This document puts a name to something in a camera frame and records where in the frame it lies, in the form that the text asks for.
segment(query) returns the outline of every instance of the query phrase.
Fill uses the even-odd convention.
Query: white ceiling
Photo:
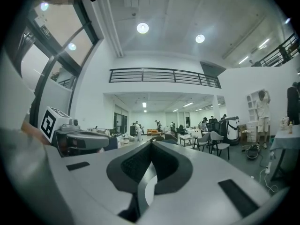
[[[109,1],[125,52],[180,53],[238,67],[247,55],[259,60],[283,39],[279,10],[268,0],[136,0],[136,7]],[[141,22],[149,25],[148,33],[137,32]],[[195,42],[198,34],[205,36],[201,44]],[[268,46],[251,55],[267,38]],[[248,60],[242,66],[250,66]]]
[[[119,93],[110,95],[117,97],[124,104],[131,108],[132,112],[172,112],[178,109],[178,112],[194,112],[196,109],[205,108],[212,105],[213,95],[176,93],[176,92],[133,92]],[[143,108],[142,102],[146,102],[147,108]],[[218,96],[219,103],[225,103],[224,97]]]

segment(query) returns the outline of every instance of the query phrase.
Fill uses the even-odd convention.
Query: ceiling light
[[[41,10],[46,11],[49,8],[49,3],[43,2],[41,3]]]
[[[68,48],[72,51],[76,50],[76,45],[74,43],[69,43]]]
[[[267,40],[265,40],[262,44],[260,44],[260,46],[258,48],[261,48],[262,46],[264,46],[270,39],[268,38]]]
[[[191,102],[191,103],[189,103],[189,104],[186,104],[186,105],[184,105],[184,107],[187,107],[187,106],[189,106],[189,105],[191,105],[191,104],[193,104],[194,102]]]
[[[249,56],[245,57],[242,61],[239,62],[241,64],[243,61],[245,61]]]
[[[145,23],[142,22],[142,23],[140,23],[140,24],[137,25],[136,29],[137,29],[137,31],[139,33],[143,34],[143,33],[148,32],[149,26],[147,24],[145,24]]]
[[[289,17],[288,19],[286,19],[285,24],[288,24],[290,22],[291,18]]]
[[[205,36],[202,35],[202,34],[200,34],[200,35],[198,35],[198,36],[196,37],[196,42],[197,42],[197,43],[203,43],[204,40],[205,40]]]

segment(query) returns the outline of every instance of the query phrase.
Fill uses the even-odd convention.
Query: black slot
[[[258,209],[256,203],[231,179],[219,182],[218,184],[243,218]]]
[[[69,171],[72,171],[72,170],[76,170],[76,169],[86,167],[86,166],[89,166],[89,165],[90,164],[88,162],[75,163],[75,164],[67,165],[67,169]]]

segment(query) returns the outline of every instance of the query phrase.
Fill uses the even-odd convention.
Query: power strip
[[[269,173],[270,173],[270,170],[271,170],[271,163],[272,163],[272,162],[269,162],[268,167],[266,168],[266,171],[265,171],[266,174],[269,174]]]

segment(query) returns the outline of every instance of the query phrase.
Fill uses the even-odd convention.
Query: white shirt
[[[269,104],[268,104],[268,96],[265,95],[263,100],[258,99],[255,104],[255,109],[257,110],[258,116],[260,118],[268,118],[269,117]]]

